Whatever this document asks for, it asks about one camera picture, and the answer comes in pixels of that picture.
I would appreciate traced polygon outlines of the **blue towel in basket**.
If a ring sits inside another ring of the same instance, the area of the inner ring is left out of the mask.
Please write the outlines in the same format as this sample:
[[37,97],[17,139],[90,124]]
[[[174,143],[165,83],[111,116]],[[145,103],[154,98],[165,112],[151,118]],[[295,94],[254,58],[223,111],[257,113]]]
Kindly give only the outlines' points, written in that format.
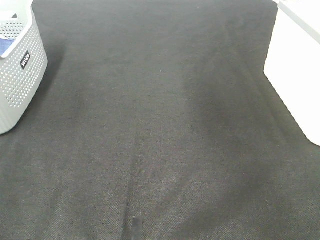
[[0,55],[2,56],[8,48],[14,43],[13,39],[0,38]]

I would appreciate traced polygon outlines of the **grey perforated laundry basket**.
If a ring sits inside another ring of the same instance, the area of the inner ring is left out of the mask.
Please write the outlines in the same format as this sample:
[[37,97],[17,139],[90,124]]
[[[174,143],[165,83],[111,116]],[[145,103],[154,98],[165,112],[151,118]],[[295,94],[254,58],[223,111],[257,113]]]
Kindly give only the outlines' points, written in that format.
[[48,58],[31,0],[0,2],[0,37],[14,40],[0,56],[0,133],[13,129],[32,101]]

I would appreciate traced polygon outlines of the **white plastic storage bin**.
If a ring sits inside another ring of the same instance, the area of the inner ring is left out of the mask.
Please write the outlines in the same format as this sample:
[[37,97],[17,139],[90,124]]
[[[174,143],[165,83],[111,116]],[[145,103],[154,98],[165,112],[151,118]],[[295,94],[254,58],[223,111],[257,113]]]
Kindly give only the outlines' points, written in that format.
[[263,72],[290,114],[320,144],[320,2],[280,0]]

